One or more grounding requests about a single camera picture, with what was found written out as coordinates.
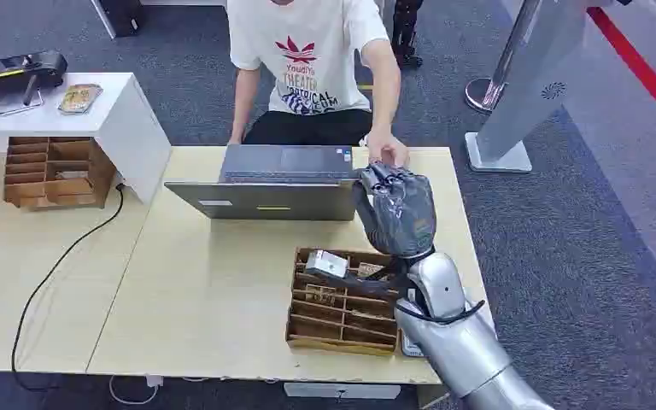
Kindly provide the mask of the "robot right hand grey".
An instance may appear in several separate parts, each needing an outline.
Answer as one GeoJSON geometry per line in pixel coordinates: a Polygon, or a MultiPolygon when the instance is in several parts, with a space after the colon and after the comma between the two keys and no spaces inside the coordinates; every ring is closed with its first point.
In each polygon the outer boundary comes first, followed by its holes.
{"type": "Polygon", "coordinates": [[[436,208],[426,176],[380,161],[354,173],[355,208],[375,250],[403,259],[434,251],[436,208]]]}

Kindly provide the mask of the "person's left hand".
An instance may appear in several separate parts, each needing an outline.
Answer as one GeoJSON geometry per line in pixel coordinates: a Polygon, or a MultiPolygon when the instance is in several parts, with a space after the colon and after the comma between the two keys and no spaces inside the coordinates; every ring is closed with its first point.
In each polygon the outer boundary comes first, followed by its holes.
{"type": "Polygon", "coordinates": [[[371,129],[363,138],[368,149],[368,162],[392,167],[406,167],[409,163],[408,147],[390,130],[371,129]]]}

